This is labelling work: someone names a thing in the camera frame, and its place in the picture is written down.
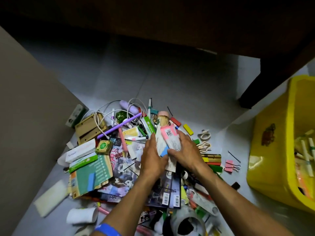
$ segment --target yellow plastic basket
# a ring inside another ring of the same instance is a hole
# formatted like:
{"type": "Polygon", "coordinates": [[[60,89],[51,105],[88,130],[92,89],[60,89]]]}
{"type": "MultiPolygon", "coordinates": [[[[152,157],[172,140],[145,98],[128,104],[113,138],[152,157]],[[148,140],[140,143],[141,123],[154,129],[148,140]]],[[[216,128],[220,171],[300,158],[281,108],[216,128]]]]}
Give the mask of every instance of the yellow plastic basket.
{"type": "MultiPolygon", "coordinates": [[[[315,77],[300,75],[255,118],[247,182],[274,200],[315,214],[314,200],[298,189],[294,161],[294,139],[310,129],[315,129],[315,77]]],[[[315,198],[314,177],[305,181],[315,198]]]]}

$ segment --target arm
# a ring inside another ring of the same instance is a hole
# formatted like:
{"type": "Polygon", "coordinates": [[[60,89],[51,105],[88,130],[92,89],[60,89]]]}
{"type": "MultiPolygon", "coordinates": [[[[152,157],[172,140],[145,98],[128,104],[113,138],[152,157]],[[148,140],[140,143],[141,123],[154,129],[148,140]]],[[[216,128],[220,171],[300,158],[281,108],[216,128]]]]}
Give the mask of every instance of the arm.
{"type": "Polygon", "coordinates": [[[176,152],[169,149],[168,154],[197,176],[235,235],[292,236],[285,227],[218,178],[204,163],[198,147],[190,137],[182,132],[179,135],[182,150],[176,152]]]}
{"type": "MultiPolygon", "coordinates": [[[[168,163],[167,155],[161,158],[157,153],[155,135],[152,134],[144,147],[140,175],[135,185],[101,222],[109,224],[122,236],[135,234],[148,195],[168,163]]],[[[91,234],[91,236],[103,235],[99,231],[91,234]]]]}

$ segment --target purple plastic rod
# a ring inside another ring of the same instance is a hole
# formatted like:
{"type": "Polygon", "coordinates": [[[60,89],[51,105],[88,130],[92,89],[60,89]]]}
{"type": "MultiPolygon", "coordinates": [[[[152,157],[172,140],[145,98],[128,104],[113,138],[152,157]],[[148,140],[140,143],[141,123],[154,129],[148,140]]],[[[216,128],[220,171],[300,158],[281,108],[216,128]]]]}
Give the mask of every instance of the purple plastic rod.
{"type": "MultiPolygon", "coordinates": [[[[128,118],[126,121],[124,121],[124,122],[122,122],[121,124],[118,124],[118,125],[112,127],[111,129],[107,130],[107,131],[104,132],[104,133],[107,135],[107,134],[109,134],[109,133],[115,131],[116,129],[118,129],[118,128],[124,126],[126,123],[129,123],[129,122],[131,122],[132,120],[134,120],[134,119],[140,117],[141,115],[142,115],[142,113],[138,113],[137,115],[135,115],[135,116],[133,116],[133,117],[131,117],[131,118],[128,118]]],[[[97,136],[97,139],[100,139],[100,138],[102,138],[103,136],[104,136],[104,134],[100,134],[100,135],[97,136]]]]}

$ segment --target pink lid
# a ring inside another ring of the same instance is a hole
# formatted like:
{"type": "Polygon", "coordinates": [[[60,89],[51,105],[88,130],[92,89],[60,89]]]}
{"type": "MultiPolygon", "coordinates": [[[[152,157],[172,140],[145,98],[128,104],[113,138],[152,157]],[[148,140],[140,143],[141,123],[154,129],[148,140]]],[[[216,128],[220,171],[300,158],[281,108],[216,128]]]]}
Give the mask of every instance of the pink lid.
{"type": "Polygon", "coordinates": [[[168,112],[167,111],[159,111],[158,116],[167,116],[169,118],[168,112]]]}

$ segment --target beige wall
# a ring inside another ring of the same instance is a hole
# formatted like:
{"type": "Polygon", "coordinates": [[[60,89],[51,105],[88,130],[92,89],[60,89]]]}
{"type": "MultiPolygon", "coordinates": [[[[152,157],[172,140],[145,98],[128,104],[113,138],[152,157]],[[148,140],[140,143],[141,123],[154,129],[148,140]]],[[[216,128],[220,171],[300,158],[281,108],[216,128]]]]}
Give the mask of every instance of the beige wall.
{"type": "Polygon", "coordinates": [[[81,102],[1,27],[0,78],[0,234],[5,236],[72,136],[65,122],[81,102]]]}

